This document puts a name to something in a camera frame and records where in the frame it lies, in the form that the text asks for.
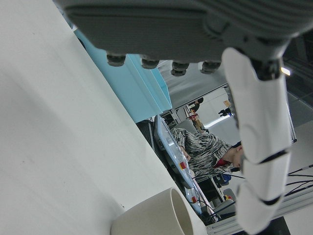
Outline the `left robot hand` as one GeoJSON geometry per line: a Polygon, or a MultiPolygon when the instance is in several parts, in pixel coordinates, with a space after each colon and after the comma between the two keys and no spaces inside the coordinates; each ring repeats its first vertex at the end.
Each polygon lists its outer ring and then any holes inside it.
{"type": "Polygon", "coordinates": [[[312,29],[310,0],[59,0],[57,4],[111,66],[138,54],[142,66],[172,60],[181,76],[222,64],[244,147],[236,215],[250,235],[279,208],[290,163],[291,130],[282,56],[312,29]]]}

